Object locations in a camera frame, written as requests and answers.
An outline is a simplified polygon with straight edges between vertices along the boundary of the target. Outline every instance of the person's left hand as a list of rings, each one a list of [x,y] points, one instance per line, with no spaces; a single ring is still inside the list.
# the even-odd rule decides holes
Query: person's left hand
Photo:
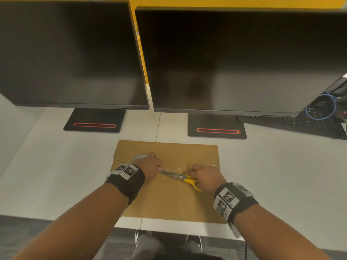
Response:
[[[161,172],[163,166],[163,161],[153,151],[147,157],[136,159],[132,163],[141,168],[145,174],[145,182],[153,180]]]

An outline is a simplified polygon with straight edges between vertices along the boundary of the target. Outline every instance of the person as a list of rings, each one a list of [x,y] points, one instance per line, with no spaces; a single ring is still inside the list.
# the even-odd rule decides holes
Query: person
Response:
[[[103,185],[52,222],[15,255],[13,260],[93,259],[123,211],[136,198],[142,184],[153,180],[161,172],[162,164],[163,161],[151,152],[147,157],[139,158],[132,164],[120,166]],[[197,187],[203,192],[215,195],[216,199],[221,197],[221,193],[225,195],[228,188],[236,186],[227,183],[220,170],[215,167],[193,165],[188,175],[197,178]],[[241,201],[244,199],[239,201],[243,209],[234,213],[232,223],[259,259],[330,259],[304,236],[254,202],[249,193],[246,197],[249,200],[253,199],[252,202],[242,204]],[[184,252],[186,257],[180,256],[179,253],[174,256],[165,255],[165,249],[158,250],[158,245],[160,242],[154,237],[148,234],[141,235],[137,239],[132,259],[213,259],[204,254],[195,254],[201,251],[192,250],[192,246],[188,246],[188,249],[184,246],[181,250],[178,249],[177,252]]]

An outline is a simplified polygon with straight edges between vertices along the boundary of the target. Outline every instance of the person's left arm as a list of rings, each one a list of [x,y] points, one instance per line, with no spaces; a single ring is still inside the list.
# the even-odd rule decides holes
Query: person's left arm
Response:
[[[151,152],[132,164],[150,181],[161,171],[162,160]],[[51,223],[13,260],[92,260],[128,202],[114,184],[104,183]]]

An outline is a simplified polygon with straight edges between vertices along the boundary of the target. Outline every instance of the red outlined slot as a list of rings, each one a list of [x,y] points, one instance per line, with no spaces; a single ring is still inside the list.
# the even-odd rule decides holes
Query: red outlined slot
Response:
[[[220,133],[220,134],[241,134],[241,131],[239,130],[202,129],[202,128],[197,128],[196,132]]]
[[[115,124],[100,124],[100,123],[83,123],[83,122],[76,122],[74,124],[74,127],[104,127],[107,129],[114,129]]]

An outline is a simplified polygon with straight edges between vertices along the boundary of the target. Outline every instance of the yellow scissors handle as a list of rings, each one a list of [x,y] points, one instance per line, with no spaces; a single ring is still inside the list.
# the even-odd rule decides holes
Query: yellow scissors handle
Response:
[[[191,184],[191,185],[193,185],[194,189],[196,189],[197,191],[202,192],[202,191],[196,186],[196,183],[198,182],[197,179],[192,179],[192,178],[190,178],[190,177],[187,176],[187,179],[185,179],[184,181],[187,182],[187,183],[189,183],[189,184]]]

